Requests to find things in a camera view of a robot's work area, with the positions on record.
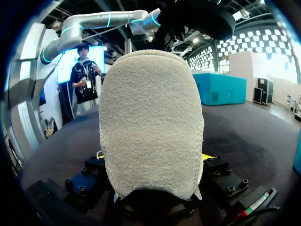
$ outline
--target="gray floor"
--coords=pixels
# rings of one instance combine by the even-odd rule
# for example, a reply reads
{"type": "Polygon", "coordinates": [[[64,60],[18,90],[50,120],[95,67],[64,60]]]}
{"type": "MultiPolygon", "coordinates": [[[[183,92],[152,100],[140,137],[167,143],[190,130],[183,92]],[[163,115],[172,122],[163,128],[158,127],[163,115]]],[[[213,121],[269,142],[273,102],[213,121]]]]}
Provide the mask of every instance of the gray floor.
{"type": "MultiPolygon", "coordinates": [[[[272,205],[285,210],[284,207],[287,209],[288,206],[296,205],[290,205],[289,201],[301,202],[292,193],[295,188],[298,193],[301,189],[297,184],[298,176],[293,171],[299,128],[249,103],[203,105],[202,109],[205,120],[203,153],[220,155],[229,161],[236,174],[249,179],[250,189],[259,185],[267,189],[277,189],[279,192],[272,205]]],[[[22,187],[27,189],[36,181],[47,181],[49,178],[64,186],[64,179],[78,174],[84,160],[99,150],[99,117],[96,107],[68,123],[39,147],[19,175],[22,187]]],[[[200,212],[201,218],[195,214],[180,225],[220,224],[224,212],[217,209],[206,193],[202,196],[204,207],[200,212]]],[[[103,219],[106,202],[108,196],[104,195],[87,215],[94,219],[103,219]]],[[[281,222],[277,218],[280,216],[265,214],[253,226],[275,226],[276,222],[281,222]]],[[[297,217],[298,214],[290,210],[283,219],[297,217]]]]}
{"type": "Polygon", "coordinates": [[[296,128],[300,128],[301,127],[301,122],[299,122],[298,120],[296,120],[294,118],[294,114],[291,110],[287,109],[284,105],[282,104],[271,104],[269,106],[265,106],[265,105],[260,105],[254,102],[248,102],[254,106],[257,106],[267,112],[270,112],[271,114],[279,117],[280,119],[283,119],[284,121],[290,123],[291,125],[295,126],[296,128]]]}

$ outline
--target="teal box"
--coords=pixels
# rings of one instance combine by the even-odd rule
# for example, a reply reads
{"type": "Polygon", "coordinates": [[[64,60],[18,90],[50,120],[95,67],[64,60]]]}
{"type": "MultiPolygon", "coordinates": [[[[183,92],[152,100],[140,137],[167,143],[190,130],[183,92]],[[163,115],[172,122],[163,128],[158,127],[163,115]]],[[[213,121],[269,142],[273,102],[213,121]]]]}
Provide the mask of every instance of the teal box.
{"type": "Polygon", "coordinates": [[[295,168],[297,173],[301,176],[301,130],[299,130],[297,153],[296,153],[295,162],[293,164],[293,167],[295,168]]]}
{"type": "Polygon", "coordinates": [[[246,79],[221,74],[194,74],[201,101],[205,105],[246,102],[246,79]]]}

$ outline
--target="black t-shirt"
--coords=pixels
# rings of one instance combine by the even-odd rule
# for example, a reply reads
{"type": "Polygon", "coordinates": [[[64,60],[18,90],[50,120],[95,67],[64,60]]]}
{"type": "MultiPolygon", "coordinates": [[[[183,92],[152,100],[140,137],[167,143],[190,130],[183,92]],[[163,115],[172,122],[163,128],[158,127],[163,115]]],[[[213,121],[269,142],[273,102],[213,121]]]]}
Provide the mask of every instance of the black t-shirt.
{"type": "Polygon", "coordinates": [[[91,88],[88,88],[87,84],[85,86],[75,88],[78,104],[98,98],[95,81],[97,73],[93,72],[92,64],[96,63],[91,60],[86,60],[83,63],[77,62],[72,68],[70,77],[71,83],[79,83],[84,77],[86,77],[87,81],[91,81],[91,88]]]}

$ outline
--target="display screen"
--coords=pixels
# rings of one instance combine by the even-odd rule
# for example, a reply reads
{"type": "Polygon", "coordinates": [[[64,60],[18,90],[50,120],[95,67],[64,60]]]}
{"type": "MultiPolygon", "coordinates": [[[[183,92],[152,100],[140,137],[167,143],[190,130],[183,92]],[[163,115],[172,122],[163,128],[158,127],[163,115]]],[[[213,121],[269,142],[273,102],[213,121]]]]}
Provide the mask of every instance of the display screen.
{"type": "MultiPolygon", "coordinates": [[[[104,67],[103,46],[91,46],[89,48],[87,57],[89,58],[89,60],[92,60],[97,64],[102,73],[106,73],[104,67]]],[[[77,49],[65,51],[65,54],[57,65],[58,83],[63,83],[70,80],[72,68],[77,63],[78,58],[79,54],[77,53],[77,49]]]]}

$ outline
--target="cable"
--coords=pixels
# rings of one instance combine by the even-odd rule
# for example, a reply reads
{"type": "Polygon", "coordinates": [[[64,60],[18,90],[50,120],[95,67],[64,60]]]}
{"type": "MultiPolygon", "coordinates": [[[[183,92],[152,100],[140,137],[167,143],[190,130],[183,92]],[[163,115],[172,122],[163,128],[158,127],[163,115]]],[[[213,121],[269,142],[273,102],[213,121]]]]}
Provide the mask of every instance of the cable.
{"type": "Polygon", "coordinates": [[[108,29],[108,30],[105,30],[104,32],[99,32],[99,33],[97,33],[97,34],[93,34],[93,35],[91,35],[91,36],[85,37],[85,38],[83,38],[82,40],[84,41],[84,40],[87,40],[87,39],[89,39],[89,38],[93,38],[93,37],[95,37],[95,36],[98,36],[98,35],[101,35],[101,34],[105,34],[105,33],[107,33],[107,32],[110,32],[110,31],[113,31],[113,30],[115,30],[115,29],[118,29],[118,28],[120,28],[120,27],[122,27],[122,26],[124,26],[124,24],[119,25],[119,26],[117,26],[117,27],[113,27],[113,28],[108,29]]]}
{"type": "Polygon", "coordinates": [[[269,208],[266,208],[266,209],[262,209],[262,210],[258,210],[258,211],[255,211],[253,213],[250,213],[249,215],[235,221],[235,222],[232,222],[230,224],[228,224],[227,226],[237,226],[239,225],[240,223],[252,218],[252,217],[255,217],[255,216],[258,216],[258,215],[261,215],[262,213],[267,213],[267,212],[277,212],[280,208],[278,206],[273,206],[273,207],[269,207],[269,208]]]}

